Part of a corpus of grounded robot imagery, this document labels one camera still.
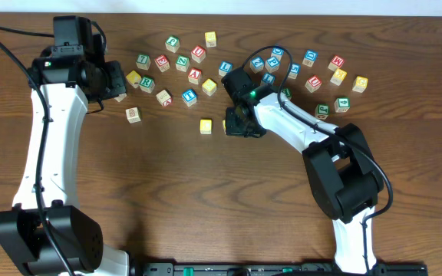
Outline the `green letter R block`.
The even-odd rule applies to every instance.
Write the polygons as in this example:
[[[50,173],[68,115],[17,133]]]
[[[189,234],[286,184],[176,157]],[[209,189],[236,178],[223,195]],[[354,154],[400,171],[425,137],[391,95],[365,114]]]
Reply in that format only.
[[[151,94],[154,88],[155,88],[155,82],[152,77],[145,76],[140,80],[140,89],[142,91]]]

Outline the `yellow letter C block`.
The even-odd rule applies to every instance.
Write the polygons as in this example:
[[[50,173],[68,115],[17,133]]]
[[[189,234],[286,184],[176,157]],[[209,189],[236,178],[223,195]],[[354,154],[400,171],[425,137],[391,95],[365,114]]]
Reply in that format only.
[[[200,133],[203,135],[209,135],[212,133],[213,121],[211,119],[200,120]]]

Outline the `blue letter L block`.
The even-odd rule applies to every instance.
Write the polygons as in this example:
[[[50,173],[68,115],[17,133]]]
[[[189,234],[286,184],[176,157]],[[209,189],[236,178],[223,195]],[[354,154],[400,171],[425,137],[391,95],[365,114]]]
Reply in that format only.
[[[233,65],[231,63],[227,61],[222,61],[218,69],[219,76],[226,76],[232,69]]]

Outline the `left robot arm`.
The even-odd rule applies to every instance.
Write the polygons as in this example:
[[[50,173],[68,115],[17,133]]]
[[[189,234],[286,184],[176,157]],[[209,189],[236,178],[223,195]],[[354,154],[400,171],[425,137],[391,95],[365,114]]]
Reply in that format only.
[[[32,62],[33,121],[24,176],[0,212],[0,245],[23,275],[133,275],[130,255],[104,244],[79,209],[76,170],[88,104],[125,91],[117,61],[100,48],[53,47]]]

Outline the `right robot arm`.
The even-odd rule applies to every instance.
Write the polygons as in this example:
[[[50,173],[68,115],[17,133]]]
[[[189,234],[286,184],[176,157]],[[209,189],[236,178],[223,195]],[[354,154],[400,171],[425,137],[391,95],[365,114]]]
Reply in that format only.
[[[378,193],[391,184],[361,130],[354,124],[339,128],[323,122],[270,85],[226,85],[225,89],[234,103],[226,111],[226,134],[261,137],[272,131],[297,149],[312,195],[332,220],[336,265],[346,273],[370,272],[377,263],[371,219],[379,214]]]

